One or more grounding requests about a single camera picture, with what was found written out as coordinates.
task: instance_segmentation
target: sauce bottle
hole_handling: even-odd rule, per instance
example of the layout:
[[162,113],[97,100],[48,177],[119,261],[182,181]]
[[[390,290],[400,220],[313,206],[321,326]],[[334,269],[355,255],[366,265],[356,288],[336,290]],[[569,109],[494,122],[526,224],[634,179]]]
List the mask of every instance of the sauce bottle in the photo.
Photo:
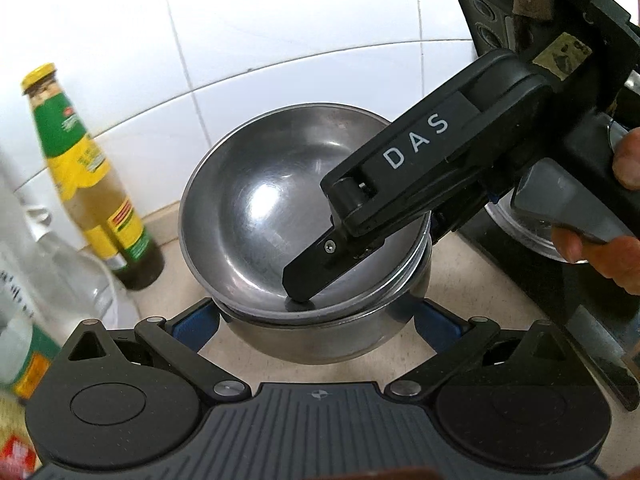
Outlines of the sauce bottle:
[[94,253],[130,290],[153,283],[164,258],[143,226],[114,169],[88,135],[47,63],[28,73],[40,145],[63,205]]

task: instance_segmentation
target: pot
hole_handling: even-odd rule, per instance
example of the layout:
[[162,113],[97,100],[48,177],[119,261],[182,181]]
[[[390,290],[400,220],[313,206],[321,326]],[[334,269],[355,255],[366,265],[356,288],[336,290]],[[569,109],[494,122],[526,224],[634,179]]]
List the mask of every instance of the pot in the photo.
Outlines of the pot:
[[[428,215],[311,301],[291,300],[282,286],[284,267],[331,227],[322,177],[387,124],[344,105],[287,107],[231,132],[194,170],[180,202],[182,254],[232,329],[256,348],[288,360],[332,362],[373,348],[410,319],[398,306],[383,312],[428,265]],[[334,330],[326,332],[329,325]],[[354,336],[356,327],[361,336]],[[351,340],[331,343],[333,351],[318,336],[305,345],[309,329],[349,332]],[[297,357],[294,349],[301,348],[304,357]]]
[[364,355],[411,321],[422,306],[431,275],[431,239],[411,278],[386,298],[356,314],[309,325],[274,325],[247,319],[216,302],[229,328],[252,347],[305,365],[330,364]]

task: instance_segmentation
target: beige countertop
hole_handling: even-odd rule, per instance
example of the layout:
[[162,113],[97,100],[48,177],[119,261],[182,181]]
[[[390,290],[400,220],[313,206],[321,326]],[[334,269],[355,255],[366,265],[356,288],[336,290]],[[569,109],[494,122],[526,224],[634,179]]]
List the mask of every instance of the beige countertop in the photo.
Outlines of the beige countertop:
[[[169,242],[162,249],[164,272],[149,288],[133,294],[143,317],[170,318],[206,297],[184,263],[178,242]],[[434,247],[428,296],[460,317],[487,316],[503,328],[525,330],[534,320],[545,317],[509,278],[455,234],[447,235]],[[413,323],[369,354],[331,365],[298,365],[260,354],[223,322],[201,351],[204,357],[249,383],[253,391],[261,381],[377,381],[384,386],[433,353],[417,335]],[[629,413],[608,392],[606,396],[613,424],[598,464],[607,473],[618,474],[640,465],[640,409]]]

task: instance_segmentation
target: circular pad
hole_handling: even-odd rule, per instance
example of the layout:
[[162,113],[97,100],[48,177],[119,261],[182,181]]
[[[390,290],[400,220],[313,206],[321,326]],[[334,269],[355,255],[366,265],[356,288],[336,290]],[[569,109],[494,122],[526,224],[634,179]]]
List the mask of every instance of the circular pad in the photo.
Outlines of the circular pad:
[[583,463],[600,449],[610,410],[595,384],[548,384],[527,364],[484,366],[454,377],[436,414],[459,448],[488,465],[551,472]]
[[112,426],[139,415],[145,404],[145,394],[134,386],[105,383],[79,392],[71,401],[71,411],[88,424]]
[[189,383],[109,358],[74,362],[31,397],[26,423],[43,462],[83,470],[148,463],[187,439],[200,419]]

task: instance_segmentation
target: human hand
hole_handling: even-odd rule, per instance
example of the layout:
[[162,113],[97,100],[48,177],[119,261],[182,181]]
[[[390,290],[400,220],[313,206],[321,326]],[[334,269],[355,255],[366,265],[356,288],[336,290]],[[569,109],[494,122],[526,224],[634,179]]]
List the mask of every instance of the human hand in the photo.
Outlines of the human hand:
[[[640,128],[631,130],[616,147],[613,173],[622,186],[640,189]],[[611,278],[629,294],[640,296],[640,240],[621,236],[597,245],[567,229],[553,228],[551,239],[569,263],[587,260],[605,278]]]

